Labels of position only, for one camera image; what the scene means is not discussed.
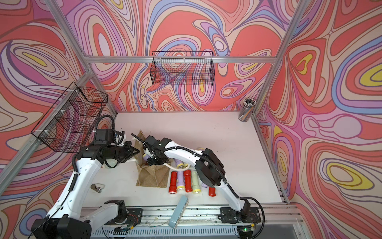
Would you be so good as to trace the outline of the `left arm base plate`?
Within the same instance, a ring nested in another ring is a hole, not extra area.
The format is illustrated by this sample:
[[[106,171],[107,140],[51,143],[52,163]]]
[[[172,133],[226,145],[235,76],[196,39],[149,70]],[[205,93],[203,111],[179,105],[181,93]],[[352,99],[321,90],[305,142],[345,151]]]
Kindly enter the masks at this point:
[[[114,222],[116,225],[137,226],[141,223],[143,209],[142,208],[128,208],[126,209],[126,218]]]

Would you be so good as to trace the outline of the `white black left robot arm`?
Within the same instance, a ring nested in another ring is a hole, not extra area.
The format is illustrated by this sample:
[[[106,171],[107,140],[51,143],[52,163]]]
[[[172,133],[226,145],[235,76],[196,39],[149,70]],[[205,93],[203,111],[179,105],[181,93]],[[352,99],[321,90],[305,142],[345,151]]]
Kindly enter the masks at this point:
[[[31,235],[37,239],[89,239],[93,231],[108,222],[123,224],[128,212],[123,200],[108,200],[97,210],[81,217],[81,210],[93,179],[108,160],[125,163],[139,150],[126,140],[123,130],[95,129],[94,140],[72,157],[73,173],[64,191],[45,218],[37,219]]]

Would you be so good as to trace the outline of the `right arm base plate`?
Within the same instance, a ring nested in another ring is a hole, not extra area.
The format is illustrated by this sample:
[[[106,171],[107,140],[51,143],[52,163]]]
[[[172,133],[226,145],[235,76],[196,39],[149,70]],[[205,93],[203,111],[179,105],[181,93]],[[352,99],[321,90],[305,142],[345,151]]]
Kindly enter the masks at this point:
[[[252,223],[256,225],[262,221],[257,207],[250,207],[243,212],[237,212],[230,207],[221,207],[217,218],[222,223],[228,224]]]

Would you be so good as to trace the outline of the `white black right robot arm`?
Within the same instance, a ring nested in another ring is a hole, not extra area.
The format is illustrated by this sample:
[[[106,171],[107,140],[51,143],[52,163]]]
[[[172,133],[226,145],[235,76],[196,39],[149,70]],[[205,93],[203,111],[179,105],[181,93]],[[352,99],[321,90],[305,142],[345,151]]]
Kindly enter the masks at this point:
[[[222,223],[241,222],[256,225],[265,222],[261,204],[252,197],[241,197],[234,191],[225,176],[222,162],[211,149],[190,149],[168,138],[157,140],[152,136],[146,139],[135,134],[132,136],[143,144],[145,152],[149,155],[149,164],[161,165],[170,158],[180,160],[196,170],[202,183],[217,189],[229,204],[229,207],[222,208],[223,211],[218,215]]]

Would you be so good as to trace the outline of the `brown burlap tote bag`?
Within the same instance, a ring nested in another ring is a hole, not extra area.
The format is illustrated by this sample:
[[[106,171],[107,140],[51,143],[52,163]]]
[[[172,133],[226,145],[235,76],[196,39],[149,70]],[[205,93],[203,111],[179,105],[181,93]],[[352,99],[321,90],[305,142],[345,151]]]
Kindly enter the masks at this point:
[[[137,135],[143,142],[148,136],[140,130]],[[138,177],[136,186],[138,187],[152,187],[152,188],[166,188],[168,186],[168,179],[170,168],[162,165],[148,165],[142,158],[145,154],[143,143],[138,139],[134,143],[134,147],[139,149],[140,152],[135,156]]]

